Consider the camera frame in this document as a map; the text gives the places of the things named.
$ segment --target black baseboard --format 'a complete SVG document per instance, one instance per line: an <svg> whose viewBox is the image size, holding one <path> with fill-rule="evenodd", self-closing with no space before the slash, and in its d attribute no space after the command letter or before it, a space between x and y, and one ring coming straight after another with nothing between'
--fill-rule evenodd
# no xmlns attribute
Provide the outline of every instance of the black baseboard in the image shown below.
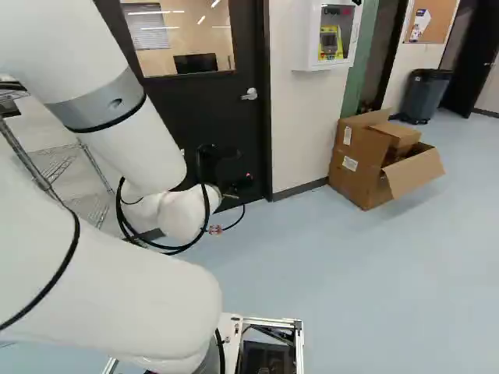
<svg viewBox="0 0 499 374"><path fill-rule="evenodd" d="M310 191L311 189L316 189L327 184L327 177L317 179L316 181L305 183L304 185L297 185L292 189L285 189L284 191L277 192L272 195L272 201L279 201L287 199L288 197L298 195L303 192Z"/></svg>
<svg viewBox="0 0 499 374"><path fill-rule="evenodd" d="M484 111L483 109L475 108L472 110L473 113L477 113L478 115L486 115L487 117L499 118L499 113L495 111Z"/></svg>

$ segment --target box flap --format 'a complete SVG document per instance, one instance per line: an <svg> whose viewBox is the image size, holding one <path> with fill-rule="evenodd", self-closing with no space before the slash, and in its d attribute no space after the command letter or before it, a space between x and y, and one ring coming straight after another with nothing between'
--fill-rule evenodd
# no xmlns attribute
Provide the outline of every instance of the box flap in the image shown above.
<svg viewBox="0 0 499 374"><path fill-rule="evenodd" d="M370 128L375 129L385 134L394 136L396 138L402 139L408 136L421 136L421 132L411 129L410 127L405 127L402 125L397 125L392 122L382 122L376 125L370 125Z"/></svg>
<svg viewBox="0 0 499 374"><path fill-rule="evenodd" d="M398 199L445 174L436 148L406 158L382 169L390 183L391 194Z"/></svg>
<svg viewBox="0 0 499 374"><path fill-rule="evenodd" d="M391 114L391 108L381 111L370 111L363 115L354 115L353 117L340 118L338 122L347 126L367 127L377 123L386 122Z"/></svg>

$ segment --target glass window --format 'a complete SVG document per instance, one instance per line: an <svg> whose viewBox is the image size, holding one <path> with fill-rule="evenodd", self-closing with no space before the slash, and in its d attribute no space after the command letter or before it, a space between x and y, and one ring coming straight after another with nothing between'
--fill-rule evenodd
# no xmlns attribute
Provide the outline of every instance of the glass window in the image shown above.
<svg viewBox="0 0 499 374"><path fill-rule="evenodd" d="M121 0L144 76L235 69L228 0Z"/></svg>
<svg viewBox="0 0 499 374"><path fill-rule="evenodd" d="M349 57L355 10L355 5L322 5L318 56L320 62Z"/></svg>

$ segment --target door window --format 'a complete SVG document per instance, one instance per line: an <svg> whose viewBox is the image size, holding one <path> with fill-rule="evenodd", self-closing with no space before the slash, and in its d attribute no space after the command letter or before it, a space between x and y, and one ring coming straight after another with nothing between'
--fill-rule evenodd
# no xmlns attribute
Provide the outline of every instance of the door window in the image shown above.
<svg viewBox="0 0 499 374"><path fill-rule="evenodd" d="M235 69L228 0L121 0L144 76Z"/></svg>

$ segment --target cardboard box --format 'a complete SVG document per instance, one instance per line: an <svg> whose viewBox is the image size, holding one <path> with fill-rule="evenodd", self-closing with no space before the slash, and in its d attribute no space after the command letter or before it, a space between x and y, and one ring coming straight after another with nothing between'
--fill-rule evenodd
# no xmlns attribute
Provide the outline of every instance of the cardboard box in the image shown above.
<svg viewBox="0 0 499 374"><path fill-rule="evenodd" d="M392 122L382 122L369 127L391 137L391 150L388 151L396 157L405 156L421 139L421 132Z"/></svg>
<svg viewBox="0 0 499 374"><path fill-rule="evenodd" d="M421 133L388 122L390 109L338 121L329 184L369 210L445 174L440 154Z"/></svg>

